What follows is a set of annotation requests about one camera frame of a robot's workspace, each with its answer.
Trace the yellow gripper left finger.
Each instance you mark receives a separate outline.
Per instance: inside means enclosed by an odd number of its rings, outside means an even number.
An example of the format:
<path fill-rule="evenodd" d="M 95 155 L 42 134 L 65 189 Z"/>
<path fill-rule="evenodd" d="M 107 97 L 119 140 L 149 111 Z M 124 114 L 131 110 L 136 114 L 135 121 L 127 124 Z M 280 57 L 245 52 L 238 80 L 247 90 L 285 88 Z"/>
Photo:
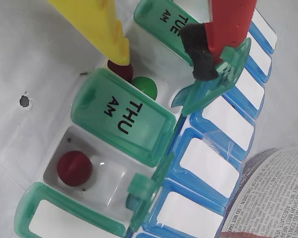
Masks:
<path fill-rule="evenodd" d="M 129 40 L 124 37 L 113 0 L 50 0 L 49 3 L 110 61 L 122 66 L 130 63 Z"/>

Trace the gripper red right finger foam pad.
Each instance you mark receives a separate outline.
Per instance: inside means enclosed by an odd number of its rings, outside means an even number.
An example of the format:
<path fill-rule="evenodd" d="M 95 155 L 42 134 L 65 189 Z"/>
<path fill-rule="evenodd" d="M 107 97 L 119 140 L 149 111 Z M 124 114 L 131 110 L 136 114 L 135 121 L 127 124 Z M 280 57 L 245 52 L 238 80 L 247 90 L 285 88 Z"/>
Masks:
<path fill-rule="evenodd" d="M 193 63 L 193 77 L 211 81 L 225 47 L 237 48 L 246 38 L 255 0 L 209 0 L 210 22 L 189 23 L 180 29 L 184 51 Z"/>

